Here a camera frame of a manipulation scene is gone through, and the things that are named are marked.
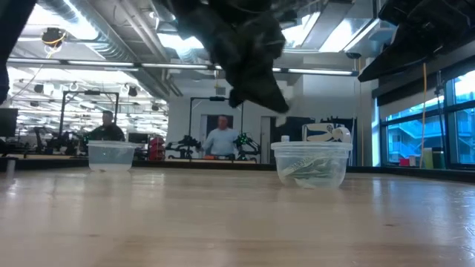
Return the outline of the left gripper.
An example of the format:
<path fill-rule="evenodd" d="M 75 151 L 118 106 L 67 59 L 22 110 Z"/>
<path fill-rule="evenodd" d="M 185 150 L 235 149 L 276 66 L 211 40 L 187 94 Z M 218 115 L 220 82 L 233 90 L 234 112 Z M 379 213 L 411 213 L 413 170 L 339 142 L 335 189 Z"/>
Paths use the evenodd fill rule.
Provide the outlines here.
<path fill-rule="evenodd" d="M 244 101 L 276 113 L 289 110 L 272 72 L 286 39 L 271 0 L 174 0 L 178 32 L 198 39 L 233 87 L 229 106 Z"/>

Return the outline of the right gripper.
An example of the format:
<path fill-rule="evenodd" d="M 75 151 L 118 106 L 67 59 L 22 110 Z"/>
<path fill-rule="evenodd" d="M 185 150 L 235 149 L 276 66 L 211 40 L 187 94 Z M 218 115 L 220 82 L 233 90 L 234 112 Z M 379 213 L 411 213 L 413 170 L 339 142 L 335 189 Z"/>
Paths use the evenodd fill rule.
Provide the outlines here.
<path fill-rule="evenodd" d="M 395 38 L 358 75 L 360 82 L 404 72 L 434 57 L 445 45 L 458 47 L 475 40 L 475 0 L 387 0 L 379 18 L 434 41 Z"/>

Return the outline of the person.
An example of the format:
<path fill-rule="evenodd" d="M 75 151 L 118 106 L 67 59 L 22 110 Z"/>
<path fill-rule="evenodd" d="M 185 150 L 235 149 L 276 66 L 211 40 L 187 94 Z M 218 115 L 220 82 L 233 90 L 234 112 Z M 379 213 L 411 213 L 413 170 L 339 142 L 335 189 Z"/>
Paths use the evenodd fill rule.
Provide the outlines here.
<path fill-rule="evenodd" d="M 239 133 L 230 128 L 226 116 L 219 115 L 217 127 L 210 131 L 202 149 L 211 156 L 231 156 L 235 154 L 235 141 Z"/>
<path fill-rule="evenodd" d="M 89 140 L 125 141 L 125 135 L 121 128 L 113 122 L 114 115 L 111 111 L 102 112 L 102 125 L 92 130 Z"/>

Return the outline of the black computer monitor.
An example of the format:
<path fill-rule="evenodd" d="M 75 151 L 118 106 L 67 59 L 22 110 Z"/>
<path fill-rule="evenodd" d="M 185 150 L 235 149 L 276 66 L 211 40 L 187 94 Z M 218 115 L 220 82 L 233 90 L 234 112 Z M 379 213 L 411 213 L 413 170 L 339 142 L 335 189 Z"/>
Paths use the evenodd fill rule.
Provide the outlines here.
<path fill-rule="evenodd" d="M 18 112 L 16 108 L 0 108 L 0 137 L 15 136 Z"/>
<path fill-rule="evenodd" d="M 281 141 L 283 135 L 288 135 L 290 141 L 302 140 L 302 128 L 306 124 L 315 123 L 315 118 L 312 117 L 300 117 L 300 116 L 288 116 L 286 124 L 274 129 L 273 140 L 276 142 Z"/>

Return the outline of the clear plastic bowl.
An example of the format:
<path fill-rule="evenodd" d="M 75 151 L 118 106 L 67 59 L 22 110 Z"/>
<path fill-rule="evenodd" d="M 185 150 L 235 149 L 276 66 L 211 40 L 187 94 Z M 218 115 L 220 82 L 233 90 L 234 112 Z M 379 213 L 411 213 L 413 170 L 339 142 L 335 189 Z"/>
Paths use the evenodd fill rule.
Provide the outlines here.
<path fill-rule="evenodd" d="M 325 180 L 330 183 L 327 188 L 337 188 L 344 181 L 353 147 L 344 142 L 276 142 L 271 145 L 271 149 L 274 151 L 278 177 L 284 185 L 297 186 L 294 178 L 282 175 L 286 169 L 292 169 L 289 168 L 292 163 L 306 157 L 317 157 L 330 158 L 330 163 L 324 168 L 338 171 L 339 176 Z"/>

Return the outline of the white patterned mug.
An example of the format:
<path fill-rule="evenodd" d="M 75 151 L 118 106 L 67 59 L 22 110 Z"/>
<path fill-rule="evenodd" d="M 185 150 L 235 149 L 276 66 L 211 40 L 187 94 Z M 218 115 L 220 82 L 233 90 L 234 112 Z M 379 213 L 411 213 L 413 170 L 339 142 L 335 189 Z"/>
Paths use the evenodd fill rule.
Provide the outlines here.
<path fill-rule="evenodd" d="M 302 126 L 302 140 L 305 142 L 351 143 L 350 131 L 340 124 L 313 123 Z"/>

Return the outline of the dark green container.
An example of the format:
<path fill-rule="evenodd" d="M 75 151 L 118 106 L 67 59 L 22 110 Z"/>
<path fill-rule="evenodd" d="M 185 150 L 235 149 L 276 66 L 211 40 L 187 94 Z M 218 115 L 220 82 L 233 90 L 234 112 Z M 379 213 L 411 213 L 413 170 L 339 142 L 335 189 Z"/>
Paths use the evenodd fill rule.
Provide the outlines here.
<path fill-rule="evenodd" d="M 432 148 L 433 167 L 445 169 L 445 152 L 441 147 Z"/>

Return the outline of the small clear plastic cup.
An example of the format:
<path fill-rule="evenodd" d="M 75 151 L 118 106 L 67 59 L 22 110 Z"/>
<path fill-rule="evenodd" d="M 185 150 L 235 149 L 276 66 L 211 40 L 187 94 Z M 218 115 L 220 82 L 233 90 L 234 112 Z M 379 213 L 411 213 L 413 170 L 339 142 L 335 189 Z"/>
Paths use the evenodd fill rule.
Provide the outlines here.
<path fill-rule="evenodd" d="M 93 171 L 128 171 L 136 147 L 130 142 L 91 140 L 88 143 L 89 167 Z"/>

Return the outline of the long ceiling light strip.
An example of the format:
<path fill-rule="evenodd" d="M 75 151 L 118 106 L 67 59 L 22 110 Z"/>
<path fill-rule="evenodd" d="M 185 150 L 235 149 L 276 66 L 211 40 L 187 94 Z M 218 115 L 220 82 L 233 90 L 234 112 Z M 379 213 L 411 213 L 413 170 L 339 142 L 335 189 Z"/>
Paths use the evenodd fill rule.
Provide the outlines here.
<path fill-rule="evenodd" d="M 223 70 L 220 65 L 178 64 L 178 63 L 140 63 L 140 62 L 105 62 L 70 59 L 36 59 L 12 57 L 7 60 L 11 64 L 27 65 L 68 65 L 87 67 L 109 67 L 119 69 L 160 68 L 171 70 Z M 322 76 L 357 76 L 355 70 L 330 70 L 318 68 L 274 67 L 274 73 L 322 75 Z"/>

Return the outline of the black round ceiling sensor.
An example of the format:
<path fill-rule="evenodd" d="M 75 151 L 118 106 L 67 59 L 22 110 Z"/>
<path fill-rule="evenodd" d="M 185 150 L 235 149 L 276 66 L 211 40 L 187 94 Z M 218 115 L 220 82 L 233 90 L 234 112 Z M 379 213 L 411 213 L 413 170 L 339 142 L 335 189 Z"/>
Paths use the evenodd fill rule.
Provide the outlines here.
<path fill-rule="evenodd" d="M 48 27 L 42 34 L 41 41 L 44 45 L 51 48 L 61 47 L 63 41 L 67 38 L 67 32 L 57 28 Z"/>

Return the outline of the black gantry frame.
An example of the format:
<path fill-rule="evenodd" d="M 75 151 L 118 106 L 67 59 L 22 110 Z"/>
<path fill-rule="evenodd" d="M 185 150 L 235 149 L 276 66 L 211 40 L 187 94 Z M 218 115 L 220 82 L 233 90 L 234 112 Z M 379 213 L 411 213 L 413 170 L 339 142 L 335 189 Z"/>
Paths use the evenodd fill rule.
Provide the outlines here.
<path fill-rule="evenodd" d="M 68 94 L 73 94 L 73 96 L 68 100 Z M 100 90 L 85 90 L 85 91 L 72 91 L 72 90 L 64 90 L 62 92 L 62 106 L 61 106 L 61 111 L 60 111 L 60 121 L 59 121 L 59 133 L 62 132 L 63 130 L 63 125 L 64 125 L 64 118 L 65 118 L 65 106 L 69 101 L 73 100 L 75 96 L 78 94 L 84 94 L 88 96 L 100 96 L 101 94 L 103 95 L 113 95 L 116 97 L 116 100 L 113 102 L 115 104 L 114 106 L 114 123 L 117 123 L 117 113 L 118 113 L 118 107 L 119 107 L 119 93 L 116 92 L 105 92 L 105 91 L 100 91 Z"/>
<path fill-rule="evenodd" d="M 228 102 L 229 98 L 223 96 L 210 96 L 210 97 L 191 97 L 189 101 L 189 125 L 188 125 L 188 135 L 191 136 L 191 127 L 192 127 L 192 113 L 194 110 L 193 101 L 194 100 L 209 100 L 210 102 Z M 244 112 L 244 102 L 237 106 L 237 109 L 240 110 L 240 133 L 243 133 L 243 112 Z"/>

